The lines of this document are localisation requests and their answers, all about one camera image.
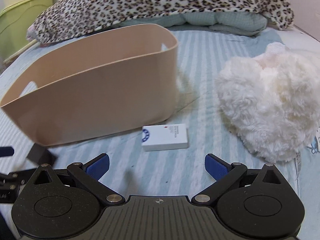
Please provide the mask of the blue striped bed quilt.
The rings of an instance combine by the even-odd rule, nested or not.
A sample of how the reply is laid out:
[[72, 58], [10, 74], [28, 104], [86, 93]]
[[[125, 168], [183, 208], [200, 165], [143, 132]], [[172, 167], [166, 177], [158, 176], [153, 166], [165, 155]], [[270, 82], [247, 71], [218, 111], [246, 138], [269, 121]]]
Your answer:
[[[249, 168], [261, 168], [264, 160], [244, 148], [241, 140], [222, 123], [214, 81], [224, 63], [234, 56], [256, 56], [268, 43], [280, 41], [291, 49], [311, 51], [319, 56], [319, 42], [309, 35], [291, 29], [267, 28], [250, 38], [207, 31], [170, 29], [179, 41], [177, 71], [177, 103], [175, 115], [166, 123], [186, 124], [189, 147], [182, 150], [144, 152], [141, 129], [119, 135], [93, 139], [50, 149], [57, 155], [55, 168], [66, 168], [74, 161], [86, 162], [108, 153], [110, 169], [101, 182], [125, 197], [141, 195], [188, 195], [190, 198], [214, 182], [204, 169], [204, 157], [213, 153], [232, 163], [238, 161]], [[1, 75], [1, 98], [11, 84], [36, 59], [77, 39], [48, 47], [38, 43], [25, 51]], [[1, 146], [12, 146], [15, 154], [1, 158], [1, 173], [35, 167], [26, 156], [30, 141], [1, 110]], [[277, 168], [298, 193], [305, 207], [300, 239], [319, 239], [319, 150], [313, 139], [304, 149], [298, 163], [276, 163]]]

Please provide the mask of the leopard print blanket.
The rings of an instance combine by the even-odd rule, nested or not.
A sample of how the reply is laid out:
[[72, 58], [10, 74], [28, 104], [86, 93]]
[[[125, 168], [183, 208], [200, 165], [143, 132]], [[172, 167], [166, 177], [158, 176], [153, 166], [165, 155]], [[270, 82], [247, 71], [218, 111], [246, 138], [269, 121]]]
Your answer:
[[60, 0], [37, 16], [27, 39], [57, 43], [127, 21], [215, 12], [261, 14], [280, 30], [294, 19], [290, 0]]

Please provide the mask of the green plastic storage box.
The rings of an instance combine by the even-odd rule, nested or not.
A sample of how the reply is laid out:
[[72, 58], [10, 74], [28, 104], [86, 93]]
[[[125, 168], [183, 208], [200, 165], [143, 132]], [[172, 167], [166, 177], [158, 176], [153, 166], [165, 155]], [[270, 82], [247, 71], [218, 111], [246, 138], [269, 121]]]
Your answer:
[[22, 0], [1, 12], [1, 59], [24, 48], [27, 29], [37, 16], [53, 4], [53, 0]]

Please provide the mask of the black gold small box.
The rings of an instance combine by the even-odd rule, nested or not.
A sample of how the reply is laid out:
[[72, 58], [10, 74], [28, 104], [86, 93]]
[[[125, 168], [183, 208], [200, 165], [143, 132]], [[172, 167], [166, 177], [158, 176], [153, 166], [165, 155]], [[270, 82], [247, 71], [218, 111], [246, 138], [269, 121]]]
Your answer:
[[57, 160], [57, 156], [52, 154], [46, 147], [33, 144], [27, 155], [27, 159], [36, 165], [49, 164], [53, 166]]

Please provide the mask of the white card box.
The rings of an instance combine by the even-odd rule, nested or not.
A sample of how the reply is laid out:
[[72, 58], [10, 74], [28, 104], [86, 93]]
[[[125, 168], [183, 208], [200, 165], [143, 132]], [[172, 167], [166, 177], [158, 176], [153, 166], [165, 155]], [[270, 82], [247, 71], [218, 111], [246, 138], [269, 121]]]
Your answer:
[[188, 148], [186, 124], [143, 126], [142, 148], [146, 152]]

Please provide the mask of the white fluffy plush cushion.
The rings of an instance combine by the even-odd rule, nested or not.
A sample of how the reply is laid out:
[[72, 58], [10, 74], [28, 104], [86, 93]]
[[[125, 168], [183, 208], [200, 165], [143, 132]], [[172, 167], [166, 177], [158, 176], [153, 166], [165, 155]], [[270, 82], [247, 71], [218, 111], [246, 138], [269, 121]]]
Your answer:
[[223, 116], [248, 151], [291, 161], [319, 128], [319, 54], [273, 42], [256, 57], [233, 57], [216, 92]]

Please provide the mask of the beige plastic storage bin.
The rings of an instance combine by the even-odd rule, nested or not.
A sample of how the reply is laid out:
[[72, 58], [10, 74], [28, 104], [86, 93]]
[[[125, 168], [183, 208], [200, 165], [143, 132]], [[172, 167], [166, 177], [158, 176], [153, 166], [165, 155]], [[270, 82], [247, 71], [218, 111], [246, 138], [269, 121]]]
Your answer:
[[31, 64], [1, 109], [42, 146], [164, 121], [175, 110], [177, 49], [173, 33], [156, 24], [79, 39]]

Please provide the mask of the teal quilted blanket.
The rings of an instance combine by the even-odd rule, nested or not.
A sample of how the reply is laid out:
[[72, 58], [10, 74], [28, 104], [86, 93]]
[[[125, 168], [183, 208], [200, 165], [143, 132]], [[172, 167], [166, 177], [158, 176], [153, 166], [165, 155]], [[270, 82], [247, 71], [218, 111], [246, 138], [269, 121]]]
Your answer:
[[161, 17], [128, 20], [113, 25], [114, 28], [137, 24], [157, 24], [165, 28], [196, 29], [206, 27], [212, 31], [242, 36], [254, 36], [262, 32], [268, 20], [252, 12], [193, 12]]

